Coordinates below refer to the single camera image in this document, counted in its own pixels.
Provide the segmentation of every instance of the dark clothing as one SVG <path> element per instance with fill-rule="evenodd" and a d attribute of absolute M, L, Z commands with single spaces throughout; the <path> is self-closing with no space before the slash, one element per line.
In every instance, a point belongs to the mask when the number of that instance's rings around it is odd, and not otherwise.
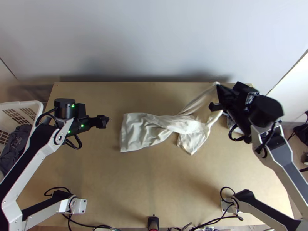
<path fill-rule="evenodd" d="M 4 147 L 0 156 L 0 170 L 3 172 L 4 176 L 10 171 L 18 158 L 23 154 L 31 128 L 32 125 L 29 124 L 21 125 L 10 134 L 8 143 Z"/>

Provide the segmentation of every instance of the laundry basket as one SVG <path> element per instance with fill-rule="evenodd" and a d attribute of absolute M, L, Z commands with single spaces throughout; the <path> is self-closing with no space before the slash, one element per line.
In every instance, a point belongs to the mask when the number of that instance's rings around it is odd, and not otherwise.
<path fill-rule="evenodd" d="M 0 104 L 0 154 L 8 142 L 9 135 L 16 127 L 31 124 L 33 133 L 34 121 L 42 114 L 43 104 L 39 101 L 8 102 Z"/>

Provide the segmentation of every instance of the wooden table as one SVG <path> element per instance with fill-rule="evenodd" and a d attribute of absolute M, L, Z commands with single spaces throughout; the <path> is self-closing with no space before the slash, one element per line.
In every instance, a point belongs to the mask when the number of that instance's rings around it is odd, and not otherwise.
<path fill-rule="evenodd" d="M 119 152 L 122 116 L 129 112 L 176 115 L 211 83 L 57 82 L 47 110 L 55 98 L 85 103 L 87 115 L 111 118 L 107 129 L 80 134 L 81 150 L 62 146 L 48 156 L 34 174 L 18 203 L 26 208 L 45 200 L 43 193 L 65 186 L 88 199 L 85 214 L 73 219 L 85 224 L 146 227 L 155 214 L 161 227 L 183 227 L 222 215 L 219 190 L 249 189 L 257 199 L 292 216 L 286 190 L 275 173 L 265 167 L 251 145 L 228 138 L 225 117 L 212 127 L 206 143 L 193 156 L 176 146 L 177 134 L 161 144 L 139 151 Z M 219 226 L 263 224 L 250 214 L 244 221 L 225 219 Z M 41 225 L 66 226 L 57 214 Z"/>

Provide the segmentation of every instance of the floor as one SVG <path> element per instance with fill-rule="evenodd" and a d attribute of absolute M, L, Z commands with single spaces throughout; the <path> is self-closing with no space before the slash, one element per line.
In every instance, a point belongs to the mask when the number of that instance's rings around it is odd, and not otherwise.
<path fill-rule="evenodd" d="M 285 137 L 289 137 L 292 133 L 292 130 L 284 130 Z M 304 152 L 308 152 L 308 147 L 303 144 L 297 136 L 293 136 L 289 144 L 293 150 L 293 158 L 294 163 L 298 169 L 302 169 L 307 167 L 301 162 L 302 156 Z M 304 178 L 308 181 L 308 171 L 303 173 Z M 291 200 L 291 207 L 293 210 L 294 217 L 299 219 L 301 218 L 299 211 L 295 207 L 294 203 Z M 223 226 L 223 227 L 215 227 L 218 230 L 234 230 L 234 231 L 263 231 L 269 229 L 270 227 L 267 225 L 255 225 L 255 226 Z M 36 226 L 31 229 L 31 231 L 67 231 L 67 227 L 49 227 L 49 226 Z M 90 231 L 91 228 L 72 228 L 73 231 Z M 129 229 L 123 228 L 122 231 L 146 231 L 146 228 L 136 228 L 136 229 Z"/>

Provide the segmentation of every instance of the black cable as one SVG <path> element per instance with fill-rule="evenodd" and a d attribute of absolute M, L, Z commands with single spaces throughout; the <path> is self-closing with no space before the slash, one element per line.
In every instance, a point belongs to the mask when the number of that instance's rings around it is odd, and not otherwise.
<path fill-rule="evenodd" d="M 221 200 L 224 201 L 224 202 L 226 202 L 226 203 L 228 203 L 228 204 L 233 204 L 233 202 L 231 202 L 231 201 L 226 201 L 225 199 L 223 199 L 223 190 L 224 190 L 224 189 L 230 189 L 230 190 L 233 192 L 233 194 L 235 194 L 234 190 L 231 189 L 230 187 L 222 187 L 221 190 L 220 190 L 220 198 L 221 198 Z"/>
<path fill-rule="evenodd" d="M 77 143 L 78 143 L 78 147 L 76 147 L 73 143 L 72 143 L 72 141 L 70 141 L 69 139 L 65 139 L 65 143 L 68 145 L 68 146 L 70 146 L 71 148 L 73 148 L 73 149 L 76 149 L 76 150 L 78 150 L 78 149 L 81 149 L 82 148 L 82 142 L 81 142 L 81 140 L 79 139 L 79 137 L 77 136 L 77 135 L 74 135 L 74 137 L 75 137 L 75 139 L 77 140 Z"/>
<path fill-rule="evenodd" d="M 273 137 L 274 131 L 275 131 L 275 124 L 276 124 L 276 122 L 273 122 L 272 127 L 271 127 L 271 130 L 270 130 L 269 134 L 266 136 L 265 141 L 264 141 L 262 144 L 260 144 L 260 145 L 255 149 L 255 152 L 256 152 L 256 153 L 260 153 L 261 150 L 265 147 L 265 145 L 267 145 L 267 143 L 269 142 L 269 140 Z"/>
<path fill-rule="evenodd" d="M 71 199 L 70 199 L 70 202 L 69 202 L 69 211 L 70 212 L 72 212 L 72 210 L 71 210 L 71 208 L 70 208 L 70 204 L 72 203 L 72 201 L 75 199 L 76 197 L 74 196 L 74 197 L 72 197 Z M 71 229 L 71 227 L 70 227 L 70 219 L 72 218 L 72 215 L 73 214 L 69 214 L 69 219 L 68 219 L 68 221 L 67 221 L 67 227 L 69 228 L 69 230 L 70 231 L 72 231 L 72 229 Z"/>
<path fill-rule="evenodd" d="M 78 222 L 76 222 L 76 221 L 74 221 L 74 220 L 72 220 L 72 219 L 70 219 L 70 222 L 75 223 L 75 224 L 80 225 L 80 226 L 83 226 L 83 227 L 88 227 L 88 228 L 106 228 L 106 229 L 112 229 L 111 226 L 104 225 L 104 224 L 98 225 L 98 226 L 93 226 L 93 225 L 81 224 L 81 223 L 78 223 Z"/>
<path fill-rule="evenodd" d="M 216 223 L 218 223 L 219 221 L 221 221 L 222 219 L 226 219 L 226 218 L 238 218 L 240 221 L 243 221 L 244 219 L 243 219 L 242 217 L 238 216 L 237 214 L 236 214 L 235 216 L 227 216 L 227 217 L 225 217 L 225 214 L 227 213 L 228 209 L 229 209 L 232 205 L 233 205 L 233 204 L 231 204 L 231 205 L 228 206 L 228 208 L 225 210 L 225 212 L 223 213 L 223 215 L 222 215 L 221 217 L 216 218 L 216 219 L 213 219 L 213 220 L 211 220 L 211 221 L 208 221 L 207 223 L 201 224 L 201 225 L 199 225 L 199 226 L 197 226 L 197 227 L 194 227 L 194 228 L 191 229 L 191 231 L 194 231 L 194 230 L 196 230 L 196 229 L 202 228 L 202 227 L 204 227 L 204 226 L 206 226 L 206 225 L 216 224 Z"/>
<path fill-rule="evenodd" d="M 240 217 L 237 213 L 235 214 L 235 216 L 227 216 L 227 217 L 225 217 L 225 214 L 227 213 L 228 209 L 229 209 L 232 205 L 234 205 L 234 203 L 233 203 L 233 202 L 229 202 L 229 201 L 225 201 L 225 200 L 223 199 L 222 192 L 223 192 L 224 189 L 230 189 L 230 190 L 235 194 L 235 191 L 234 191 L 233 189 L 231 189 L 230 187 L 222 187 L 222 188 L 221 188 L 221 190 L 220 190 L 220 197 L 221 197 L 221 199 L 222 199 L 224 202 L 230 204 L 230 205 L 228 206 L 228 208 L 224 211 L 223 215 L 222 215 L 221 217 L 219 217 L 219 218 L 213 219 L 213 220 L 208 221 L 208 222 L 206 222 L 206 223 L 204 223 L 204 224 L 201 224 L 201 225 L 199 225 L 199 226 L 197 226 L 197 227 L 194 227 L 194 228 L 192 228 L 190 231 L 195 231 L 196 229 L 202 228 L 202 227 L 204 227 L 204 226 L 206 226 L 206 225 L 216 224 L 217 222 L 221 221 L 222 219 L 226 219 L 226 218 L 238 218 L 240 221 L 243 221 L 243 220 L 244 220 L 244 219 L 243 219 L 242 217 Z"/>
<path fill-rule="evenodd" d="M 44 193 L 44 196 L 52 196 L 52 194 L 47 194 L 49 191 L 51 191 L 51 190 L 54 190 L 54 189 L 65 189 L 68 193 L 70 193 L 70 194 L 72 194 L 71 192 L 70 192 L 70 190 L 68 189 L 68 188 L 66 188 L 66 187 L 53 187 L 53 188 L 51 188 L 51 189 L 48 189 L 45 193 Z M 70 209 L 70 204 L 71 204 L 71 202 L 72 202 L 72 200 L 74 199 L 75 197 L 73 197 L 71 200 L 70 200 L 70 202 L 69 202 L 69 209 Z M 82 223 L 78 223 L 78 222 L 76 222 L 76 221 L 74 221 L 74 220 L 72 220 L 72 215 L 73 214 L 69 214 L 69 216 L 67 217 L 66 215 L 64 215 L 64 214 L 62 214 L 62 216 L 63 217 L 65 217 L 68 221 L 67 221 L 67 226 L 68 226 L 68 228 L 69 228 L 69 230 L 71 231 L 72 229 L 71 229 L 71 227 L 70 227 L 70 223 L 72 222 L 72 223 L 75 223 L 75 224 L 77 224 L 77 225 L 80 225 L 80 226 L 83 226 L 83 227 L 88 227 L 88 228 L 106 228 L 106 229 L 113 229 L 111 226 L 109 226 L 109 225 L 104 225 L 104 224 L 101 224 L 101 225 L 98 225 L 98 226 L 93 226 L 93 225 L 86 225 L 86 224 L 82 224 Z"/>
<path fill-rule="evenodd" d="M 57 107 L 55 107 L 55 108 L 49 110 L 48 112 L 45 112 L 45 113 L 43 113 L 42 115 L 40 115 L 40 116 L 37 118 L 36 122 L 35 122 L 35 126 L 38 126 L 38 125 L 39 125 L 41 119 L 42 119 L 44 116 L 50 116 L 50 117 L 55 121 L 55 124 L 57 125 L 57 128 L 59 128 L 59 123 L 58 123 L 58 121 L 56 120 L 56 118 L 55 118 L 53 115 L 50 115 L 50 113 L 54 112 L 56 109 L 57 109 Z"/>
<path fill-rule="evenodd" d="M 70 219 L 72 217 L 72 214 L 69 215 L 69 219 L 67 221 L 67 227 L 69 228 L 69 231 L 72 231 L 71 227 L 70 227 Z"/>
<path fill-rule="evenodd" d="M 51 190 L 54 190 L 54 189 L 65 189 L 68 193 L 72 194 L 68 188 L 66 187 L 54 187 L 54 188 L 51 188 L 51 189 L 48 189 L 45 193 L 44 193 L 44 196 L 52 196 L 52 194 L 48 194 L 47 193 Z"/>
<path fill-rule="evenodd" d="M 242 140 L 244 140 L 245 136 L 241 136 L 241 137 L 239 137 L 239 138 L 233 138 L 233 137 L 232 137 L 232 132 L 233 132 L 237 127 L 238 127 L 237 124 L 233 125 L 233 127 L 232 127 L 231 130 L 229 131 L 228 136 L 229 136 L 229 138 L 230 138 L 231 140 L 233 140 L 233 141 L 242 141 Z"/>
<path fill-rule="evenodd" d="M 305 112 L 305 114 L 306 114 L 306 116 L 307 116 L 307 119 L 306 119 L 306 122 L 305 122 L 303 125 L 307 124 L 307 122 L 308 122 L 308 112 L 307 112 L 307 113 Z M 301 132 L 304 131 L 304 130 L 307 129 L 307 128 L 308 128 L 308 125 L 307 125 L 305 128 L 303 128 L 303 129 L 301 130 Z M 293 130 L 293 132 L 291 133 L 291 135 L 289 136 L 289 138 L 287 139 L 287 141 L 289 141 L 293 136 L 295 136 L 294 130 Z"/>

